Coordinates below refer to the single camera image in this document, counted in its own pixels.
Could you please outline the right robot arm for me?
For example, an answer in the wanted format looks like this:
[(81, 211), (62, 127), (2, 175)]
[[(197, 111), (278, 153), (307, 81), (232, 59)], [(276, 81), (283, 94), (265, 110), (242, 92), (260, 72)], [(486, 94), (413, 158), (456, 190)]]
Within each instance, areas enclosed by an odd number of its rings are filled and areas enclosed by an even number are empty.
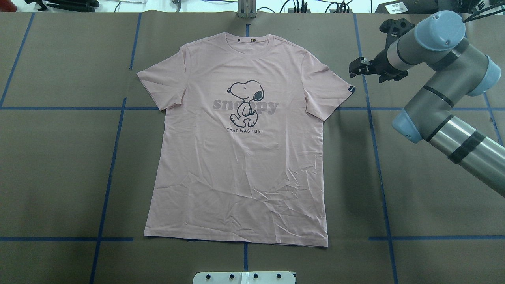
[(387, 34), (384, 49), (371, 61), (353, 60), (350, 77), (377, 74), (380, 83), (399, 81), (425, 63), (434, 74), (393, 119), (393, 128), (413, 143), (430, 143), (503, 196), (504, 147), (451, 113), (463, 96), (492, 88), (500, 67), (469, 43), (465, 23), (454, 11), (438, 11), (417, 25), (388, 19), (380, 31)]

